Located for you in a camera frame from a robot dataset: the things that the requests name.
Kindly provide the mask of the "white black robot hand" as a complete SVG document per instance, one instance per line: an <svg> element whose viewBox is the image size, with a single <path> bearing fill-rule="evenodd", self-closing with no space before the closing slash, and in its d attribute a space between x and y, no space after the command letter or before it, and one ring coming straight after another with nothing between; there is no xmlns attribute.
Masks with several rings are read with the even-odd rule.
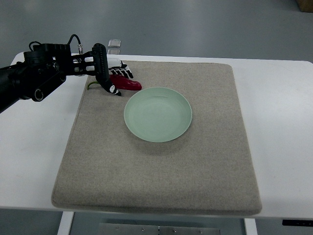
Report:
<svg viewBox="0 0 313 235"><path fill-rule="evenodd" d="M92 57L94 63L94 72L96 81L100 84L100 86L110 94L114 94L117 96L121 96L121 92L118 88L113 84L110 80L110 69L108 67L107 61L107 51L104 45L100 43L96 43L92 47ZM128 74L123 74L122 72L126 72L125 70L118 70L117 68L111 70L113 75L118 75L123 78L130 78Z"/></svg>

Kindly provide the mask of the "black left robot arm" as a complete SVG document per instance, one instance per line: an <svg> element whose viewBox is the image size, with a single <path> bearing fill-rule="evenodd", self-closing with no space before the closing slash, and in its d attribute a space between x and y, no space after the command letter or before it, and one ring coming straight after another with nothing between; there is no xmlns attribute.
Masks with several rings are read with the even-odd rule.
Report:
<svg viewBox="0 0 313 235"><path fill-rule="evenodd" d="M69 43L31 42L23 62L0 70L0 110L5 111L20 99L44 100L69 75L94 74L87 70L89 63L85 60L94 55L94 50L72 55Z"/></svg>

